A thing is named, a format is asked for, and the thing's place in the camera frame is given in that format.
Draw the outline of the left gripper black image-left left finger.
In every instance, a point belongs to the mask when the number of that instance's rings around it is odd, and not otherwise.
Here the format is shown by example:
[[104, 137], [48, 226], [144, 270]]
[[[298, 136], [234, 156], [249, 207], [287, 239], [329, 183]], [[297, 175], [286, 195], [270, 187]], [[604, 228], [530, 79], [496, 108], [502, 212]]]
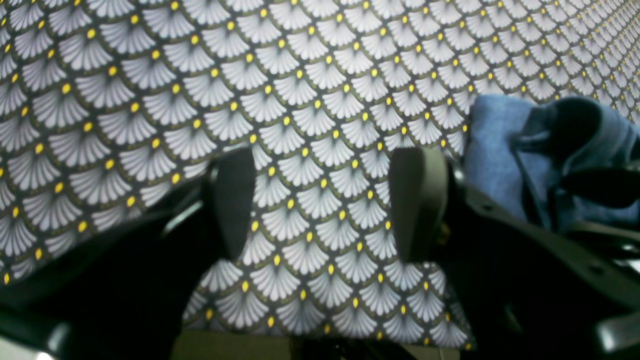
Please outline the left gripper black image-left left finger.
[[241, 255], [251, 149], [213, 159], [140, 217], [1, 290], [3, 360], [168, 360], [204, 274]]

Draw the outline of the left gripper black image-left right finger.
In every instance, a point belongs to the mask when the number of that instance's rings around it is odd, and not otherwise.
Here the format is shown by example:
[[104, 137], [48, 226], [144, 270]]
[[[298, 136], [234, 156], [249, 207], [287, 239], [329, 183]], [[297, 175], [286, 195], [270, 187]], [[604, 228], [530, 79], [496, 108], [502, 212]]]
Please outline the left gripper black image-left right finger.
[[471, 187], [436, 148], [393, 151], [390, 216], [402, 262], [436, 262], [477, 341], [462, 360], [637, 360], [639, 232], [553, 232]]

